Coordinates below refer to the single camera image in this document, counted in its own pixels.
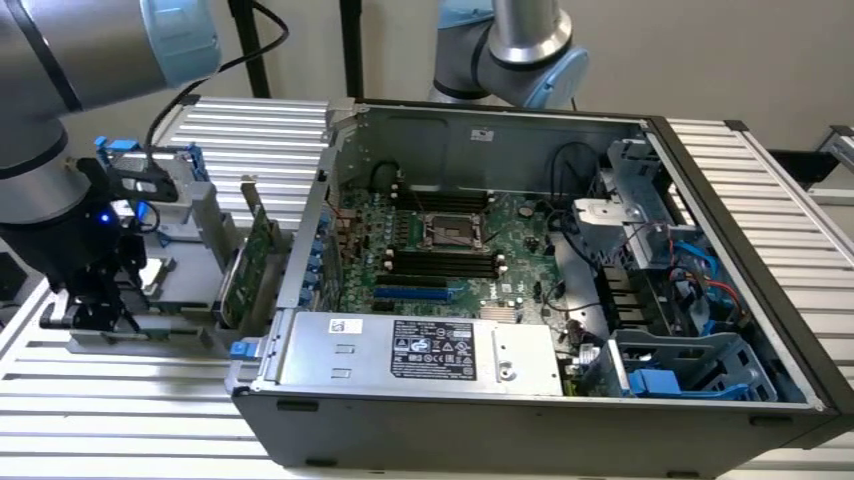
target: motherboard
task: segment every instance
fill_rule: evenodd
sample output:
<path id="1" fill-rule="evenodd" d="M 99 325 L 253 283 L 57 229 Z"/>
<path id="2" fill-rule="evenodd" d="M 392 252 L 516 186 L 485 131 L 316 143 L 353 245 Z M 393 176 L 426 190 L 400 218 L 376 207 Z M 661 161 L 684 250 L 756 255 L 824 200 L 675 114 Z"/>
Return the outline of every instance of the motherboard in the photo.
<path id="1" fill-rule="evenodd" d="M 558 281 L 550 214 L 522 194 L 345 191 L 340 311 L 546 321 L 541 294 Z"/>

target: red cable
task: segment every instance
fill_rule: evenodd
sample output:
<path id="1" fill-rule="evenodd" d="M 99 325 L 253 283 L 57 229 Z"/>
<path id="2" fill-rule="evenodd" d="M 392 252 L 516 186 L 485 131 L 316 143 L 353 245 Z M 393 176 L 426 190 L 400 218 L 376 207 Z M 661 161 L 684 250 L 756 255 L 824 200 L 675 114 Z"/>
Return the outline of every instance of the red cable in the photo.
<path id="1" fill-rule="evenodd" d="M 717 287 L 720 290 L 723 290 L 727 293 L 727 295 L 732 299 L 732 302 L 735 303 L 735 308 L 737 309 L 737 314 L 740 316 L 741 305 L 737 301 L 737 294 L 735 293 L 735 290 L 732 289 L 732 287 L 729 287 L 725 283 L 717 282 L 715 280 L 705 280 L 705 283 L 712 287 Z"/>

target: blue pcie slot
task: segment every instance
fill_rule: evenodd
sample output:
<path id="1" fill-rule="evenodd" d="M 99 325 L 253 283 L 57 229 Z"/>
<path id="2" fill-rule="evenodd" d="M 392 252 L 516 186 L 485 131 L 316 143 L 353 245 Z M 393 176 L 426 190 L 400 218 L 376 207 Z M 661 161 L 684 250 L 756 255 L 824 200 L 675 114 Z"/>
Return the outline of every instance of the blue pcie slot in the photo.
<path id="1" fill-rule="evenodd" d="M 446 288 L 374 288 L 374 298 L 397 300 L 432 300 L 449 302 L 452 291 Z"/>

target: white wall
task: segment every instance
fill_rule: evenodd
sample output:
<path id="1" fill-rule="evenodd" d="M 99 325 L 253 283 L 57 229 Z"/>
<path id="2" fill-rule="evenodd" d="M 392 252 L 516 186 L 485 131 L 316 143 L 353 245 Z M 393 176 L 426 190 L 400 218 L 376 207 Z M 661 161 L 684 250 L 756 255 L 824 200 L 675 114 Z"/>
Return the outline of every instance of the white wall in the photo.
<path id="1" fill-rule="evenodd" d="M 225 0 L 209 0 L 224 55 L 238 53 Z M 337 0 L 265 0 L 292 30 L 268 56 L 273 94 L 344 95 Z M 591 51 L 583 110 L 744 120 L 765 145 L 811 148 L 854 124 L 852 0 L 561 0 Z M 364 0 L 365 94 L 418 100 L 429 88 L 437 0 Z M 258 18 L 265 38 L 274 30 Z M 245 70 L 201 89 L 245 96 Z M 73 153 L 98 134 L 141 136 L 158 94 L 66 121 Z"/>

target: white sticker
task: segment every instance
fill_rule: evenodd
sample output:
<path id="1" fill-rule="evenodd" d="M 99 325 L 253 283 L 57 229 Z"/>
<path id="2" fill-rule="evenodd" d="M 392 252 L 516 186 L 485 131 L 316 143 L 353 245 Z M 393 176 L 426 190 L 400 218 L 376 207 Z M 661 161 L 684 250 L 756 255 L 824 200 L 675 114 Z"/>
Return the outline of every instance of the white sticker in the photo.
<path id="1" fill-rule="evenodd" d="M 329 333 L 361 334 L 360 318 L 332 318 L 329 320 Z"/>
<path id="2" fill-rule="evenodd" d="M 470 140 L 473 142 L 490 142 L 494 138 L 494 132 L 492 130 L 472 130 Z"/>

